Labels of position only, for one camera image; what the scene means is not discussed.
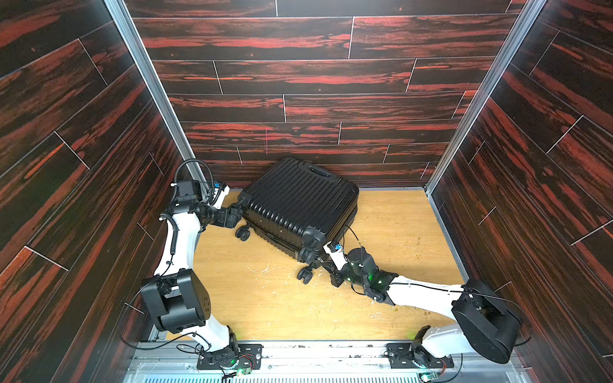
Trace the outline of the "black hard-shell suitcase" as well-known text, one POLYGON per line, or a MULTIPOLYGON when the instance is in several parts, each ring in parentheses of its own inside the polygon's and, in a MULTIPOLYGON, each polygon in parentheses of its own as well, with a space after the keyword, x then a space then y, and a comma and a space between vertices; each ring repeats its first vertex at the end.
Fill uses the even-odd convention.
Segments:
POLYGON ((316 268, 336 269, 325 245, 343 238, 358 211, 359 188, 315 164, 284 157, 239 194, 246 224, 236 237, 251 232, 306 266, 297 279, 308 284, 316 268))

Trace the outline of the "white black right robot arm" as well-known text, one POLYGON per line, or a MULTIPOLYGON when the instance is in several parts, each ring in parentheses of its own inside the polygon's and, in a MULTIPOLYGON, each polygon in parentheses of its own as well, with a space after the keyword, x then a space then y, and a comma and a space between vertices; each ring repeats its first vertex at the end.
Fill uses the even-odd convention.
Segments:
POLYGON ((417 358, 476 353, 499 364, 509 361, 522 319, 509 300, 483 282, 470 279, 463 285, 444 285, 417 281, 381 270, 363 247, 346 254, 341 245, 326 244, 324 251, 334 264, 330 276, 335 286, 349 282, 352 287, 362 287, 361 294, 376 303, 416 307, 453 319, 453 325, 420 330, 413 340, 417 358))

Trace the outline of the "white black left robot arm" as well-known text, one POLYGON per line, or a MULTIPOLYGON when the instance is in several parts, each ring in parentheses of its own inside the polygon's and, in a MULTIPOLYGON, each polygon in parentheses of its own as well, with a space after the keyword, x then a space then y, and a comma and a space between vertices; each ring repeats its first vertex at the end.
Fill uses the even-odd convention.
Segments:
POLYGON ((237 357, 239 347, 231 328, 212 314, 209 293, 193 270, 194 255, 209 224, 234 228, 241 219, 235 207, 172 202, 160 216, 168 228, 161 262, 140 290, 157 330, 190 337, 218 358, 237 357))

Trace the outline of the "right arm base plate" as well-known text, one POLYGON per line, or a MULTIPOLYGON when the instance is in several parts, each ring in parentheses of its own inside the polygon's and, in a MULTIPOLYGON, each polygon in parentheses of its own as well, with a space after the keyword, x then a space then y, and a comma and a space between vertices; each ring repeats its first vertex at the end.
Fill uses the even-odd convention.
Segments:
POLYGON ((421 344, 388 343, 384 356, 388 358, 392 369, 443 369, 446 364, 434 357, 421 344))

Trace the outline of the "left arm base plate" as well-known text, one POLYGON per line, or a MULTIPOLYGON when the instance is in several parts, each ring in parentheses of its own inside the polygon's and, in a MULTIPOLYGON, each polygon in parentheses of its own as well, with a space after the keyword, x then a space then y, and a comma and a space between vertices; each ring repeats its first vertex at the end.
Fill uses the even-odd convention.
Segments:
POLYGON ((263 353, 262 344, 230 345, 213 352, 199 356, 196 368, 198 370, 259 370, 263 353))

